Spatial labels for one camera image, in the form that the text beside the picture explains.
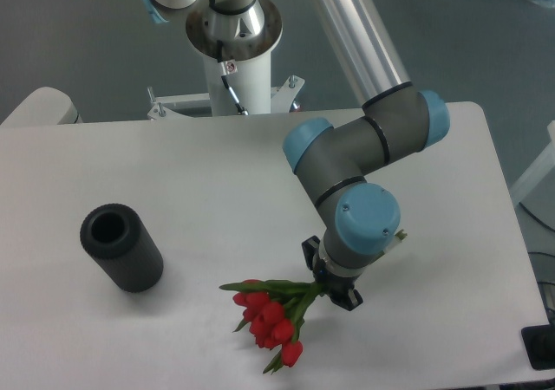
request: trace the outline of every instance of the table surface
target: table surface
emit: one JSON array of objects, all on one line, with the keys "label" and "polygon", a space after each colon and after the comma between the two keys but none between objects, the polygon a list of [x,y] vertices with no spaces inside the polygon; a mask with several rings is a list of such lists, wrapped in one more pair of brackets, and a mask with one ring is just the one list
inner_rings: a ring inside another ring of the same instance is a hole
[{"label": "table surface", "polygon": [[[408,238],[357,282],[353,312],[319,299],[294,368],[232,334],[221,283],[309,281],[300,244],[324,227],[281,151],[320,115],[0,130],[0,377],[10,389],[424,389],[545,380],[520,330],[546,317],[486,120],[449,104],[438,145],[372,173]],[[134,208],[165,259],[142,294],[83,251],[96,206]]]}]

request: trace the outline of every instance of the cylinder opening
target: cylinder opening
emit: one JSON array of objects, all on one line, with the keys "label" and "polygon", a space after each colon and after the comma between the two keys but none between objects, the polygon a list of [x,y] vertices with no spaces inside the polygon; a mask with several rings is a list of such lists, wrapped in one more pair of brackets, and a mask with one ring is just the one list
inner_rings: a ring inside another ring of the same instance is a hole
[{"label": "cylinder opening", "polygon": [[114,243],[124,233],[125,221],[120,214],[113,211],[98,216],[91,226],[93,239],[103,244]]}]

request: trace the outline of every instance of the blue joint cap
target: blue joint cap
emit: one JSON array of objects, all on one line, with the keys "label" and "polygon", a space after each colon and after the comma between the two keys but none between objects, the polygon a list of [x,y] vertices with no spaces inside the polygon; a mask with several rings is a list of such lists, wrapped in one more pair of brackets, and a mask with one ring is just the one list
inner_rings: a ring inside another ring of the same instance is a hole
[{"label": "blue joint cap", "polygon": [[298,162],[303,157],[304,152],[328,128],[333,128],[329,121],[317,118],[305,121],[285,136],[283,149],[293,173],[297,170]]},{"label": "blue joint cap", "polygon": [[337,203],[339,237],[358,254],[370,256],[385,249],[400,221],[401,210],[395,197],[379,185],[355,185]]},{"label": "blue joint cap", "polygon": [[443,139],[449,132],[451,127],[451,119],[449,118],[449,110],[445,102],[434,91],[421,91],[420,94],[428,104],[430,114],[430,125],[428,129],[428,140],[424,148],[432,146]]}]

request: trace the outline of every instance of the floor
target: floor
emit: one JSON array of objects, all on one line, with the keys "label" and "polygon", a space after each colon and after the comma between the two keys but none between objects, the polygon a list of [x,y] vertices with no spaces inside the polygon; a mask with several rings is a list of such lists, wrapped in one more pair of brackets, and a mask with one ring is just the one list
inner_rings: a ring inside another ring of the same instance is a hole
[{"label": "floor", "polygon": [[[307,84],[305,110],[358,107],[308,0],[272,0],[284,21],[272,83]],[[555,10],[525,0],[375,0],[419,88],[486,113],[510,186],[547,145],[555,120]],[[185,12],[155,25],[140,0],[0,0],[0,122],[36,88],[68,94],[85,121],[144,120],[157,95],[206,91],[186,41]],[[526,199],[555,227],[555,172]],[[529,250],[555,253],[555,234],[520,209]],[[555,280],[555,259],[533,256]]]}]

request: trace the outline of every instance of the tulip bouquet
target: tulip bouquet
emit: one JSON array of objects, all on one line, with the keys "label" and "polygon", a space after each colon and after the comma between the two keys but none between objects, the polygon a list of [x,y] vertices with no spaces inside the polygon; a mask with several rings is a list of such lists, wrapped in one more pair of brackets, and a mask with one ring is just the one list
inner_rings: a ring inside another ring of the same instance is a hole
[{"label": "tulip bouquet", "polygon": [[245,280],[228,283],[219,287],[235,290],[233,301],[242,307],[243,319],[234,332],[248,323],[259,348],[273,349],[281,346],[279,352],[264,369],[264,373],[275,373],[281,367],[293,367],[303,352],[299,340],[304,314],[318,296],[326,292],[321,283],[300,283],[288,280]]}]

